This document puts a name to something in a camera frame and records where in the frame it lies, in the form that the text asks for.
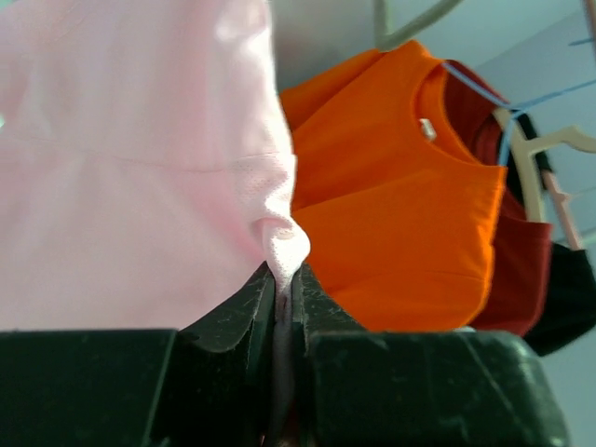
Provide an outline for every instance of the beige hanger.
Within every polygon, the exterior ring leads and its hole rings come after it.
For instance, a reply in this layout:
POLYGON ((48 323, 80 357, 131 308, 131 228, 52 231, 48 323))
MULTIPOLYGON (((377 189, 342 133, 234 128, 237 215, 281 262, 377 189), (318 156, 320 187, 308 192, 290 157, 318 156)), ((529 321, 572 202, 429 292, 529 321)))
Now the beige hanger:
MULTIPOLYGON (((584 246, 589 247, 590 245, 596 244, 596 228, 591 228, 590 230, 581 234, 582 242, 584 246)), ((566 238, 560 239, 557 242, 564 243, 566 242, 566 238)))
POLYGON ((420 14, 395 32, 391 32, 387 2, 374 0, 374 44, 381 51, 391 51, 411 39, 422 30, 449 14, 463 0, 440 0, 436 5, 420 14))
MULTIPOLYGON (((499 107, 494 110, 493 116, 501 129, 505 131, 511 120, 511 112, 499 107)), ((583 133, 577 126, 569 126, 549 135, 526 140, 518 122, 514 121, 513 123, 510 142, 511 154, 520 174, 521 193, 523 194, 523 202, 528 220, 532 222, 547 221, 544 199, 541 193, 540 175, 542 175, 545 185, 552 196, 555 210, 561 221, 565 236, 569 241, 570 248, 572 250, 581 250, 581 238, 576 231, 571 212, 568 209, 570 196, 561 191, 554 174, 538 172, 534 162, 534 156, 536 154, 547 151, 551 147, 562 143, 568 144, 581 152, 596 154, 596 139, 583 133)))

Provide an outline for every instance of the clip jaw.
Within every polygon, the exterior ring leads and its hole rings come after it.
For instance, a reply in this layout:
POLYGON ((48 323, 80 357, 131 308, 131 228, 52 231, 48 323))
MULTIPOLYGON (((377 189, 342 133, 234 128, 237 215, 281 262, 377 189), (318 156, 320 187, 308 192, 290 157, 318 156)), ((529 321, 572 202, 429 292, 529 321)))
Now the clip jaw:
MULTIPOLYGON (((368 332, 307 265, 291 294, 297 444, 571 445, 538 358, 520 338, 368 332)), ((263 265, 180 333, 0 334, 3 443, 261 446, 271 416, 274 298, 263 265)), ((268 435, 275 445, 281 433, 268 435)))

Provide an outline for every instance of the neckline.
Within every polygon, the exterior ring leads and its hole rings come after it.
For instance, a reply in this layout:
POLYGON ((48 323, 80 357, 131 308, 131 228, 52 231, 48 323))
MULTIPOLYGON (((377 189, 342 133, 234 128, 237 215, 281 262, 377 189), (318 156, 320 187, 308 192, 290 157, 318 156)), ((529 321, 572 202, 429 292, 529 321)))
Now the neckline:
MULTIPOLYGON (((522 217, 525 215, 523 207, 517 200, 515 200, 515 197, 513 197, 507 188, 505 177, 507 167, 485 165, 482 163, 472 154, 472 152, 470 152, 452 127, 444 102, 445 87, 449 78, 449 72, 440 66, 441 63, 442 61, 436 60, 435 67, 428 72, 416 92, 416 97, 420 100, 417 101, 420 107, 417 113, 429 117, 438 133, 438 138, 440 139, 440 145, 433 144, 433 146, 435 146, 436 150, 445 152, 449 157, 456 158, 462 163, 477 167, 482 172, 482 175, 488 175, 491 172, 501 173, 504 176, 504 195, 501 203, 501 210, 499 211, 498 226, 503 225, 503 229, 511 228, 511 230, 507 230, 508 235, 515 235, 520 239, 531 239, 537 240, 538 242, 544 242, 546 240, 550 243, 549 235, 552 227, 550 223, 529 222, 522 217), (518 212, 520 216, 518 217, 504 213, 503 206, 511 206, 513 212, 518 212)), ((478 126, 478 129, 474 129, 474 133, 477 137, 486 138, 486 133, 482 132, 482 124, 485 122, 485 120, 480 121, 481 125, 478 126)))
MULTIPOLYGON (((466 65, 464 65, 463 63, 461 63, 459 61, 449 60, 448 62, 450 65, 452 65, 457 70, 462 72, 469 79, 471 79, 472 81, 474 81, 475 83, 477 83, 478 85, 483 87, 484 89, 490 91, 493 95, 495 95, 501 101, 508 102, 505 98, 503 98, 501 96, 501 94, 498 91, 496 91, 492 86, 487 84, 484 79, 479 77, 476 73, 474 73, 472 70, 470 70, 466 65)), ((469 136, 471 136, 471 138, 468 138, 467 140, 470 144, 473 145, 473 147, 475 149, 474 152, 478 153, 480 150, 482 150, 482 152, 481 152, 480 156, 475 156, 472 153, 472 151, 469 151, 469 150, 467 150, 467 151, 469 152, 470 156, 473 157, 474 160, 476 160, 482 164, 488 164, 489 166, 497 165, 497 159, 498 159, 497 152, 498 151, 497 151, 496 147, 497 147, 498 143, 500 142, 499 136, 502 137, 502 135, 503 135, 503 130, 498 125, 496 120, 493 118, 493 111, 497 108, 497 105, 494 104, 493 102, 490 102, 488 99, 484 98, 478 92, 470 89, 464 83, 462 83, 461 81, 454 78, 451 74, 447 73, 446 77, 443 80, 442 92, 440 94, 443 98, 443 109, 444 109, 443 120, 445 121, 445 123, 447 123, 446 126, 449 128, 449 131, 451 131, 455 135, 457 134, 457 131, 454 129, 454 126, 452 126, 452 124, 451 124, 452 121, 449 117, 450 114, 447 113, 447 110, 449 109, 449 107, 448 107, 448 104, 446 103, 446 102, 453 100, 452 97, 455 93, 462 95, 464 97, 465 105, 467 106, 467 107, 465 107, 464 110, 466 110, 466 112, 468 112, 468 114, 469 114, 469 112, 471 112, 471 110, 469 108, 470 104, 472 105, 474 111, 477 112, 473 116, 466 116, 467 126, 471 126, 470 133, 469 133, 469 136), (484 149, 488 145, 494 146, 494 151, 486 154, 484 152, 484 149)), ((458 139, 458 140, 461 142, 461 144, 464 147, 466 147, 466 144, 464 143, 463 140, 461 140, 461 139, 458 139)), ((507 213, 504 214, 504 217, 510 219, 511 221, 521 221, 523 223, 528 223, 528 221, 525 217, 525 209, 523 208, 523 205, 517 200, 517 198, 515 198, 515 196, 511 193, 511 191, 509 191, 507 184, 506 184, 505 192, 503 195, 503 205, 502 206, 506 207, 506 208, 511 208, 511 210, 507 210, 507 213)))
MULTIPOLYGON (((433 57, 424 46, 415 40, 403 44, 394 51, 384 53, 384 58, 396 58, 387 70, 396 70, 396 68, 405 67, 404 69, 410 69, 413 73, 405 86, 403 84, 398 86, 395 83, 393 84, 393 89, 398 88, 402 95, 405 90, 408 96, 407 103, 409 104, 409 110, 405 114, 401 113, 398 118, 399 120, 406 118, 408 122, 402 126, 398 124, 395 127, 395 131, 400 134, 400 138, 403 139, 406 136, 408 141, 413 142, 414 147, 424 150, 428 156, 439 158, 440 163, 448 164, 450 169, 462 172, 461 176, 454 176, 454 182, 469 183, 472 181, 475 184, 490 185, 493 189, 503 188, 507 168, 483 165, 471 155, 465 158, 445 152, 436 142, 430 141, 421 129, 419 122, 421 118, 429 119, 436 130, 443 128, 445 123, 448 123, 442 96, 440 95, 441 91, 437 89, 440 86, 431 86, 431 90, 428 91, 430 94, 426 95, 426 104, 422 98, 423 90, 426 88, 429 78, 440 67, 443 60, 433 57), (428 98, 431 98, 431 106, 428 104, 428 98), (428 114, 423 113, 424 109, 429 106, 435 110, 435 114, 431 115, 438 115, 439 121, 437 121, 437 118, 433 120, 429 118, 428 114)), ((447 131, 449 132, 448 138, 459 142, 459 138, 454 134, 453 129, 451 131, 447 129, 447 131)), ((469 153, 461 142, 460 144, 460 151, 469 153)))

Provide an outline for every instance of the dark red shirt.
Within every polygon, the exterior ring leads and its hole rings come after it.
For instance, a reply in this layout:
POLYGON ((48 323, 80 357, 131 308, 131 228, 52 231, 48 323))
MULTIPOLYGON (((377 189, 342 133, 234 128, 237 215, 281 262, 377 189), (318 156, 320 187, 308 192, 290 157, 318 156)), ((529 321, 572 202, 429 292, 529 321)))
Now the dark red shirt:
MULTIPOLYGON (((498 95, 456 61, 450 64, 498 95)), ((444 91, 451 126, 480 162, 495 165, 502 130, 492 116, 495 105, 452 75, 444 91)), ((507 190, 494 235, 494 275, 487 305, 470 323, 476 329, 525 335, 540 319, 550 269, 551 225, 526 220, 519 201, 507 190)))

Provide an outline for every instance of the clothing tag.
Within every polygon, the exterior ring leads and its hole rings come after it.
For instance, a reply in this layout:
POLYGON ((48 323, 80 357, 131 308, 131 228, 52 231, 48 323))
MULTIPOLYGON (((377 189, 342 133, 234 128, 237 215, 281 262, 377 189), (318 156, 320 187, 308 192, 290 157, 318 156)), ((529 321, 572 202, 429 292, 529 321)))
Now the clothing tag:
POLYGON ((418 121, 420 121, 420 129, 422 130, 422 133, 425 134, 425 137, 427 137, 430 142, 437 138, 437 132, 429 119, 420 118, 418 121))

